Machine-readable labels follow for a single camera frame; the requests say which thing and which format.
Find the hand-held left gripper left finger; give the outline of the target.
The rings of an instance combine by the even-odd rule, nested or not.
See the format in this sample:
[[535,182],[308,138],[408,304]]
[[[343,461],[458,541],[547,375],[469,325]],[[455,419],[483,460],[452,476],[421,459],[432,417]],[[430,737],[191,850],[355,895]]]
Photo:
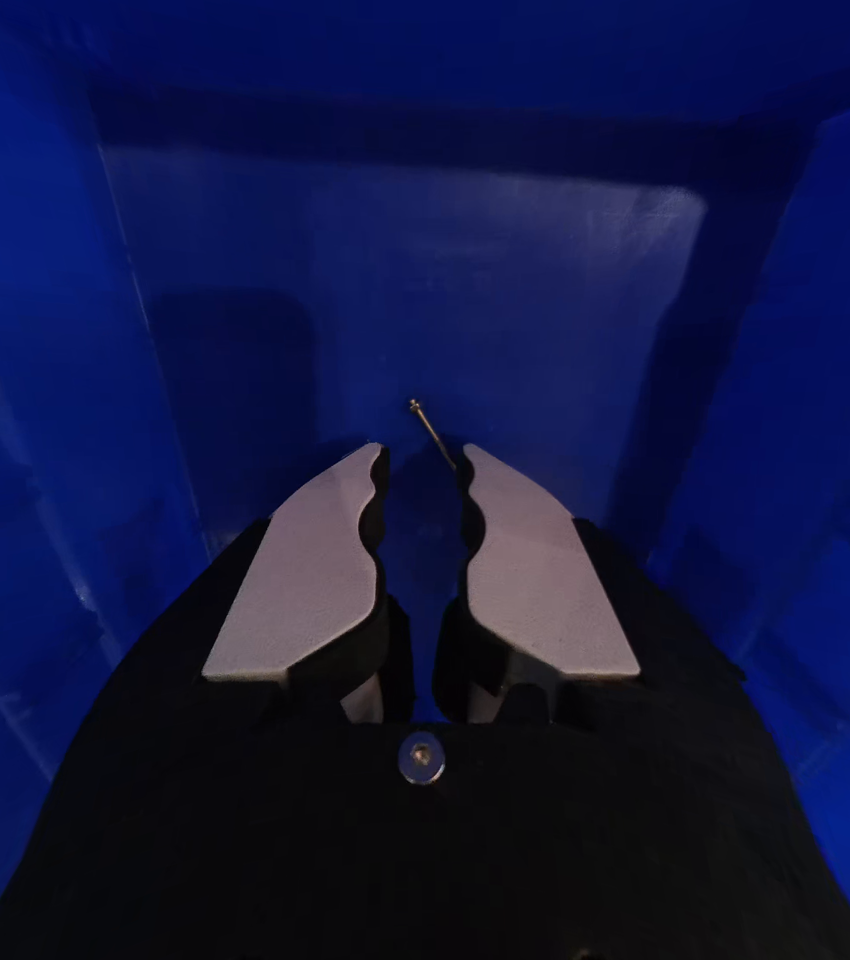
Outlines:
[[289,685],[386,609],[379,545],[387,448],[367,442],[300,486],[269,518],[202,668],[211,682]]

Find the blue labelled plastic bin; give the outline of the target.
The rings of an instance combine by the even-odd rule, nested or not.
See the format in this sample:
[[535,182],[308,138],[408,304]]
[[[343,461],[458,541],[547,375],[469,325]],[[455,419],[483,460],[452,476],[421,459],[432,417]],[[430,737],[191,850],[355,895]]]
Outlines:
[[[203,678],[368,442],[374,630]],[[502,682],[468,443],[638,678]],[[850,2],[0,2],[0,958],[850,958]]]

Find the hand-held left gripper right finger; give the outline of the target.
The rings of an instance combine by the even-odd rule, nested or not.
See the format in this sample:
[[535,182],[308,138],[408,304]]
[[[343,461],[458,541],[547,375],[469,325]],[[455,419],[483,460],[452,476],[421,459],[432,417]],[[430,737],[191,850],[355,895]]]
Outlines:
[[481,522],[465,606],[481,640],[503,646],[503,683],[633,681],[641,674],[572,513],[474,443],[467,505]]

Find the long metal bolt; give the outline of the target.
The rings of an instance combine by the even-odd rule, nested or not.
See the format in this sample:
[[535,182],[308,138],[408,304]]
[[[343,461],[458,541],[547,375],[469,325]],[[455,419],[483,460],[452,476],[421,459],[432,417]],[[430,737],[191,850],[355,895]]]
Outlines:
[[418,399],[412,398],[408,402],[408,409],[409,409],[409,412],[416,417],[420,425],[424,427],[429,437],[431,438],[431,440],[439,450],[444,462],[450,467],[452,472],[455,473],[457,471],[457,465],[456,465],[455,459],[452,456],[451,452],[448,450],[445,442],[443,441],[443,438],[441,438],[439,433],[436,431],[436,429],[432,425],[422,404],[418,401]]

